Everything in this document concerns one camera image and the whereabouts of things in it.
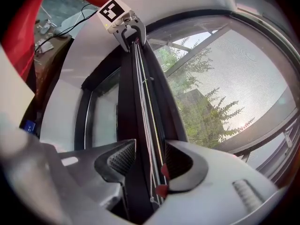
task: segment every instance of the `sky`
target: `sky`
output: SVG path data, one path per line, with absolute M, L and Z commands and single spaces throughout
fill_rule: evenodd
M 208 32 L 190 36 L 184 46 L 192 48 L 197 41 L 203 41 Z M 244 107 L 241 114 L 229 120 L 231 128 L 242 127 L 252 118 L 253 123 L 262 117 L 279 99 L 287 84 L 272 61 L 251 41 L 239 33 L 230 30 L 209 46 L 214 67 L 205 73 L 193 74 L 200 81 L 197 87 L 202 94 L 214 88 L 219 89 L 218 96 L 226 97 L 223 105 L 238 100 L 232 107 Z

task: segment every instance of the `tree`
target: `tree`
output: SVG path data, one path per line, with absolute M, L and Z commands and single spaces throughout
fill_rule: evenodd
M 180 45 L 184 46 L 188 40 L 189 37 L 184 38 Z M 219 88 L 213 89 L 204 96 L 199 95 L 196 105 L 183 102 L 184 96 L 182 94 L 187 90 L 198 88 L 199 84 L 201 84 L 195 77 L 195 74 L 205 73 L 214 69 L 211 66 L 212 59 L 208 57 L 210 52 L 210 48 L 204 48 L 167 79 L 180 110 L 189 141 L 213 148 L 250 126 L 254 118 L 242 127 L 231 128 L 227 126 L 224 129 L 224 126 L 229 124 L 229 119 L 240 114 L 244 108 L 236 108 L 232 112 L 232 109 L 238 105 L 239 101 L 233 101 L 224 105 L 226 97 L 220 98 L 218 96 Z M 173 47 L 162 47 L 156 50 L 156 55 L 161 60 L 164 72 L 169 70 L 186 53 Z

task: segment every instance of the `blue object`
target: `blue object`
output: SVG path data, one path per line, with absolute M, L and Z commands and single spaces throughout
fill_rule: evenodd
M 24 126 L 24 130 L 28 133 L 34 133 L 34 128 L 36 127 L 36 124 L 33 121 L 27 120 Z

